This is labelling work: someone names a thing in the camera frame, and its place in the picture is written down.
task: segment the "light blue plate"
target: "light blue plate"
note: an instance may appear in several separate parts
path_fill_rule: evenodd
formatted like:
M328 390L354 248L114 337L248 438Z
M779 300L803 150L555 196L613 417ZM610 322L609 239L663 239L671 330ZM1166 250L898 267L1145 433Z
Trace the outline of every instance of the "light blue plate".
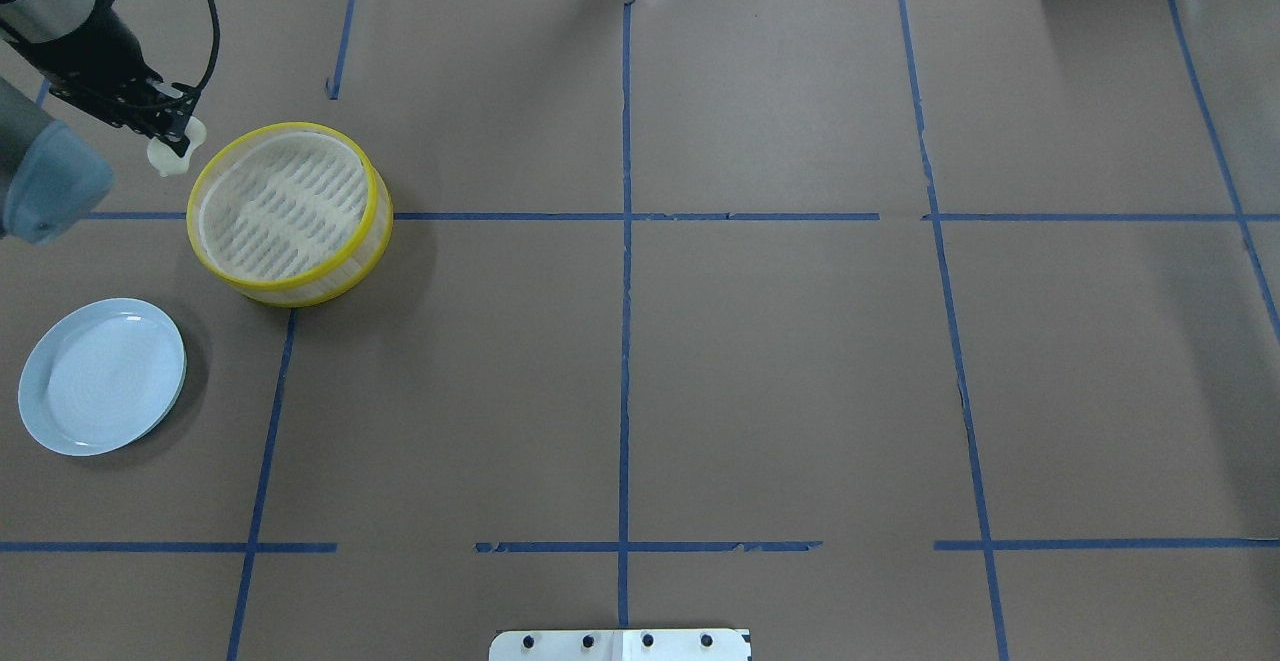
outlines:
M173 409L187 375L178 327L136 298L83 306L40 339L22 369L18 411L32 438L68 456L114 451Z

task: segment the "white mesh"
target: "white mesh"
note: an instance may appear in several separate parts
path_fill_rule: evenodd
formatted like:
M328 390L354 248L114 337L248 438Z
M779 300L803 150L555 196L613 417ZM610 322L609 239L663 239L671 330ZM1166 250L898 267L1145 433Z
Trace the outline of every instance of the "white mesh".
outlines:
M206 181L197 233L223 273L252 282L296 277L332 259L365 214L369 177L338 138L292 131L256 142Z

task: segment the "black device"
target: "black device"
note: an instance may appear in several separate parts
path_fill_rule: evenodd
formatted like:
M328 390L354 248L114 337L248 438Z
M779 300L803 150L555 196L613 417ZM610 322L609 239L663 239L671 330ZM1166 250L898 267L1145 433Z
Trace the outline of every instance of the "black device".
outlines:
M0 0L0 36L50 81L50 92L114 127L128 127L187 152L187 120L212 73L195 86L165 83L137 37L111 10L115 0Z
M188 151L205 138L191 114L218 58L214 0L207 0L209 64L196 85L166 83L147 65L114 3L0 0L0 38L45 76L54 96L151 138L147 159L161 175L182 173ZM0 237L52 241L92 210L114 179L111 167L68 124L0 78Z

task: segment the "metal bracket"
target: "metal bracket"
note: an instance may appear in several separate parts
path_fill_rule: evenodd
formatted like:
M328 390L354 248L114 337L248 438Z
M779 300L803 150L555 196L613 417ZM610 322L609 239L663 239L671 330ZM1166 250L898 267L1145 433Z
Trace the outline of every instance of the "metal bracket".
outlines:
M489 661L751 661L751 633L740 629L507 632Z

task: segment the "blue tape line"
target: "blue tape line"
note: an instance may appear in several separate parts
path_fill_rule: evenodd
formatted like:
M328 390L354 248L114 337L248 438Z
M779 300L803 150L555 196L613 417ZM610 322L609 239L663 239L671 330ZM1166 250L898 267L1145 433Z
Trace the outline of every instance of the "blue tape line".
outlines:
M879 214L635 214L637 222L878 222Z
M489 213L489 211L402 211L403 222L626 222L627 214L611 213ZM879 214L786 214L786 213L676 213L631 214L632 222L878 222Z
M454 213L413 213L404 211L396 214L402 222L621 222L622 214L531 214L531 213L485 213L485 211L454 211Z
M822 547L819 541L631 541L628 553L805 553ZM476 553L617 553L612 541L507 541L476 543Z
M1167 1L1169 15L1174 20L1174 35L1178 36L1178 46L1183 53L1183 63L1187 65L1187 77L1192 82L1192 91L1196 92L1196 104L1199 106L1201 117L1204 119L1204 129L1208 131L1208 140L1213 146L1213 156L1217 158L1217 169L1222 174L1222 183L1226 184L1226 195L1231 200L1231 209L1235 210L1235 218L1240 224L1240 236L1244 238L1244 249L1249 254L1249 263L1253 264L1253 277L1258 282L1258 290L1262 292L1262 301L1267 307L1267 316L1271 319L1271 333L1276 337L1276 342L1280 342L1280 315L1276 314L1275 298L1271 296L1271 284L1267 283L1267 277L1262 273L1262 261L1258 259L1258 250L1253 245L1253 234L1249 232L1249 223L1244 216L1240 195L1235 191L1235 179L1231 178L1231 169L1226 164L1226 155L1222 154L1222 143L1217 137L1217 127L1213 124L1213 118L1208 111L1208 104L1204 101L1204 92L1201 88L1199 77L1196 73L1196 63L1192 60L1192 51L1187 45L1187 36L1183 33L1183 20L1178 13L1178 0Z
M996 551L1110 551L1158 548L1280 548L1276 538L1030 538L993 541ZM933 551L982 551L979 541L938 541Z
M247 543L188 541L0 541L0 553L243 553ZM260 553L337 553L338 543L260 543Z
M248 589L253 582L253 557L257 555L257 537L262 529L262 509L266 506L266 487L271 478L271 459L275 455L275 433L280 425L280 407L284 404L284 379L289 373L293 357L293 337L297 330L298 310L289 310L289 324L284 332L284 350L280 352L280 370L275 378L275 398L271 401L271 420L266 425L266 443L262 447L262 468L257 475L257 493L253 497L253 516L248 525L248 543L244 550L244 565L241 567L241 585L236 594L236 615L232 617L232 634L227 644L227 661L236 661L239 655L241 630L244 628L244 608L248 605Z
M329 100L338 100L342 91L342 69L347 65L347 44L351 41L351 22L356 15L356 0L347 0L347 18L342 22L342 41L338 44L338 63L333 69L333 78L325 78L324 88L329 92Z
M259 543L255 553L337 553L338 543Z
M0 553L243 553L244 543L138 541L8 541Z
M91 222L180 222L186 218L186 211L92 211L84 214L84 220Z
M808 553L822 547L819 541L635 541L631 551L639 553Z
M476 543L476 553L617 553L616 541L504 541Z
M627 608L631 541L631 4L622 5L622 359L618 406L618 628Z
M915 69L915 49L911 45L911 24L908 19L906 0L897 0L899 17L902 20L902 44L906 47L906 70L911 81L911 101L915 106L915 132L920 143L920 163L928 182L929 214L933 225L933 245L938 256L938 274L942 277L942 300L947 311L947 329L951 334L951 355L956 368L956 387L960 389L960 409L964 415L965 437L969 442L969 473L973 479L974 503L978 510L978 529L982 534L983 560L987 566L987 593L991 597L991 619L996 630L996 651L1000 661L1009 661L1009 642L1005 635L1005 611L1000 600L1000 580L996 575L996 552L991 547L991 521L987 518L987 492L982 480L982 462L978 459L978 436L973 427L973 406L969 402L969 382L965 378L964 350L960 346L960 327L956 323L955 297L951 293L951 272L947 269L946 245L942 238L938 192L933 179L933 164L924 145L924 102L920 96L920 81Z
M933 214L927 214L920 220L932 220ZM1234 222L1234 214L938 214L943 223L950 222L1188 222L1188 223L1217 223Z

